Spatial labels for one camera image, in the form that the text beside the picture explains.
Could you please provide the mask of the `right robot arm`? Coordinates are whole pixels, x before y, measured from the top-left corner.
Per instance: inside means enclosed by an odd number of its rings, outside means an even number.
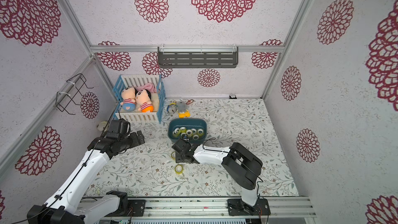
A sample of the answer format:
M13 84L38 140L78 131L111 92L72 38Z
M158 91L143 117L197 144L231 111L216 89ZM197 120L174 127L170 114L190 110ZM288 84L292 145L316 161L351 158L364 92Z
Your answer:
M241 187L243 206L254 207L257 204L263 162L242 144L210 147L205 143L191 144L188 140L179 139L172 148L177 162L222 166Z

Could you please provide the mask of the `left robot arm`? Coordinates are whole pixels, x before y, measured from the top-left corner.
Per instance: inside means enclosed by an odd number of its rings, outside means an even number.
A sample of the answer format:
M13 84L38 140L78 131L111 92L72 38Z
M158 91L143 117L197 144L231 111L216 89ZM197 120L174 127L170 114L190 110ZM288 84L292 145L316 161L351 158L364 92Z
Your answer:
M116 155L143 145L142 131L131 132L124 119L112 120L108 131L94 139L82 161L65 183L43 205L34 205L27 213L30 224L94 224L107 215L136 214L127 194L110 191L99 200L79 204L97 173Z

